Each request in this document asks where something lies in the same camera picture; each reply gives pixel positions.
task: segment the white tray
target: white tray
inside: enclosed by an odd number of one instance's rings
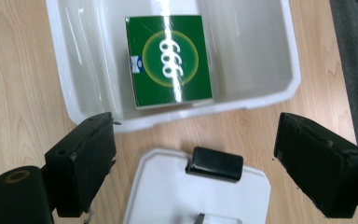
[[[143,155],[133,180],[124,223],[261,224],[269,209],[270,184],[266,175],[243,166],[233,183],[186,174],[191,155],[153,149]]]
[[[253,109],[290,99],[300,84],[288,0],[47,0],[71,120],[111,111],[131,132],[175,119]],[[213,100],[136,110],[124,17],[200,14]]]

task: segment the printed number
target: printed number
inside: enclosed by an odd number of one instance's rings
[[[183,69],[181,67],[182,59],[179,45],[172,39],[164,39],[159,42],[159,49],[161,50],[162,74],[167,78],[172,78],[172,74],[183,76]]]

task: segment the box label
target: box label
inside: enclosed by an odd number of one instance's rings
[[[212,98],[201,16],[127,18],[136,106]]]

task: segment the green cardboard box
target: green cardboard box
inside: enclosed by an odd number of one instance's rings
[[[201,16],[128,17],[137,108],[211,99]]]

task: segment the wooden surface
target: wooden surface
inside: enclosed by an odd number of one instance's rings
[[[92,209],[92,223],[121,223],[141,155],[153,147],[209,147],[241,154],[271,184],[267,223],[358,223],[328,219],[273,160],[279,114],[314,119],[355,142],[337,40],[328,0],[292,0],[302,83],[289,102],[165,123],[116,134],[117,164]],[[44,164],[44,154],[73,128],[61,88],[44,0],[0,0],[0,174]],[[57,223],[83,223],[59,218]]]

